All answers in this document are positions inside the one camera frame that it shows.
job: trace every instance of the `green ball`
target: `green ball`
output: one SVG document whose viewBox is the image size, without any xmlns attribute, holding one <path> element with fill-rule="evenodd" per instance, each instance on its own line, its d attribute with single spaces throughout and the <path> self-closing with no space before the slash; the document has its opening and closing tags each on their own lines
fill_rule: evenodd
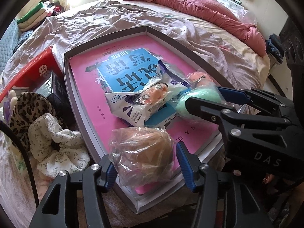
<svg viewBox="0 0 304 228">
<path fill-rule="evenodd" d="M 180 114 L 182 117 L 188 118 L 188 119 L 197 119 L 197 116 L 191 115 L 187 109 L 186 109 L 186 101 L 190 97 L 197 97 L 201 99 L 206 99 L 209 101 L 221 103 L 222 99 L 219 95 L 218 90 L 210 89 L 210 88 L 196 88 L 193 89 L 187 93 L 185 93 L 184 96 L 180 98 L 180 100 L 177 103 L 177 106 L 175 107 L 176 112 Z"/>
</svg>

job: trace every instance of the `leopard print cloth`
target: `leopard print cloth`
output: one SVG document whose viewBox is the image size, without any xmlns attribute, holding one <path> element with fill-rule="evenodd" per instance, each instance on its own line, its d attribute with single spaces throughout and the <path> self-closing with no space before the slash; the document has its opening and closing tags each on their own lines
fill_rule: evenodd
<svg viewBox="0 0 304 228">
<path fill-rule="evenodd" d="M 23 144 L 25 150 L 30 150 L 28 129 L 29 126 L 40 116 L 45 113 L 50 113 L 56 116 L 56 111 L 51 103 L 42 95 L 37 93 L 25 92 L 22 93 L 12 111 L 12 116 L 9 122 L 11 130 L 17 135 Z M 59 125 L 67 128 L 61 118 L 58 118 Z"/>
</svg>

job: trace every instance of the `bed sheet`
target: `bed sheet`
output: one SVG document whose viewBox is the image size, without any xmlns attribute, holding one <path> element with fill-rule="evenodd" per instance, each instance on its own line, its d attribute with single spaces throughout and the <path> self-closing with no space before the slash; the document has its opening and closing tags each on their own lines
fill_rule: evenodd
<svg viewBox="0 0 304 228">
<path fill-rule="evenodd" d="M 208 22 L 155 4 L 95 2 L 48 18 L 9 60 L 0 88 L 2 90 L 4 84 L 39 54 L 41 49 L 53 43 L 57 44 L 63 54 L 90 39 L 140 25 L 149 25 L 191 48 L 212 64 L 235 88 L 260 87 L 265 82 L 261 76 L 268 73 L 267 59 L 260 58 L 241 41 Z M 0 171 L 0 203 L 16 227 L 25 228 L 35 211 L 35 205 L 29 181 L 19 175 L 3 133 L 0 134 L 0 168 L 4 169 Z M 104 196 L 104 202 L 112 225 L 131 227 L 185 204 L 188 196 L 191 197 L 189 191 L 182 188 L 140 215 L 132 213 L 113 192 Z"/>
<path fill-rule="evenodd" d="M 265 55 L 264 57 L 260 57 L 249 46 L 244 44 L 241 40 L 239 40 L 238 38 L 236 38 L 232 34 L 228 33 L 224 29 L 222 29 L 222 28 L 220 28 L 220 27 L 218 27 L 218 26 L 216 26 L 216 25 L 214 25 L 214 24 L 212 24 L 208 21 L 202 20 L 200 18 L 191 16 L 191 15 L 188 15 L 188 14 L 185 14 L 185 13 L 178 12 L 178 11 L 172 9 L 172 8 L 162 6 L 162 5 L 159 5 L 159 4 L 148 3 L 148 2 L 138 2 L 138 1 L 123 1 L 123 0 L 112 0 L 112 1 L 118 1 L 118 2 L 123 3 L 123 4 L 137 5 L 137 6 L 140 6 L 140 7 L 146 7 L 148 9 L 153 10 L 153 11 L 163 13 L 163 14 L 166 14 L 166 15 L 169 15 L 169 16 L 178 16 L 180 18 L 187 19 L 187 20 L 191 21 L 198 28 L 202 28 L 202 29 L 206 30 L 207 32 L 210 32 L 210 33 L 212 33 L 216 36 L 219 36 L 224 41 L 231 44 L 244 57 L 245 60 L 247 60 L 251 63 L 255 63 L 255 65 L 257 66 L 258 72 L 259 72 L 261 87 L 264 86 L 264 84 L 266 82 L 266 79 L 267 79 L 267 76 L 268 76 L 268 73 L 269 73 L 269 70 L 270 70 L 270 58 L 269 58 L 269 56 Z M 84 4 L 82 6 L 73 8 L 69 11 L 66 11 L 65 13 L 66 14 L 69 14 L 69 13 L 73 14 L 76 11 L 89 8 L 90 6 L 93 6 L 96 3 L 98 3 L 98 1 L 87 3 L 87 4 Z"/>
</svg>

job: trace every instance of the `pink blanket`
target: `pink blanket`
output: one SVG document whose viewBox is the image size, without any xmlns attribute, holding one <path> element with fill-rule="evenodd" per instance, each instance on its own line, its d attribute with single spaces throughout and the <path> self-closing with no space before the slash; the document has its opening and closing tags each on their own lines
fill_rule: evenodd
<svg viewBox="0 0 304 228">
<path fill-rule="evenodd" d="M 259 56 L 266 55 L 265 40 L 253 24 L 240 23 L 235 16 L 216 0 L 124 0 L 146 1 L 173 8 L 223 28 L 252 48 Z"/>
</svg>

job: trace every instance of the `metal screw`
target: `metal screw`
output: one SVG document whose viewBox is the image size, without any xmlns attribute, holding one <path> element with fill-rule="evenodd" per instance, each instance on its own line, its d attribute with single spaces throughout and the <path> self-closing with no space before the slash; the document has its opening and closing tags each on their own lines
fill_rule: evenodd
<svg viewBox="0 0 304 228">
<path fill-rule="evenodd" d="M 228 110 L 228 109 L 223 109 L 223 110 L 222 110 L 222 112 L 224 112 L 224 113 L 228 114 L 228 113 L 230 113 L 230 112 L 231 112 L 231 110 Z"/>
<path fill-rule="evenodd" d="M 100 168 L 99 164 L 92 164 L 91 169 L 92 170 L 98 170 Z"/>
<path fill-rule="evenodd" d="M 144 100 L 147 100 L 147 99 L 149 99 L 149 98 L 150 98 L 150 95 L 145 94 L 145 95 L 143 95 L 143 96 L 142 96 L 142 98 L 143 98 Z"/>
<path fill-rule="evenodd" d="M 233 128 L 231 130 L 231 134 L 234 135 L 234 136 L 240 136 L 242 134 L 242 132 L 237 128 Z"/>
<path fill-rule="evenodd" d="M 207 170 L 207 169 L 209 168 L 209 165 L 208 165 L 208 164 L 201 164 L 201 165 L 200 165 L 200 168 L 201 168 L 202 170 Z"/>
<path fill-rule="evenodd" d="M 63 177 L 67 174 L 67 171 L 66 170 L 62 170 L 59 172 L 59 176 Z"/>
</svg>

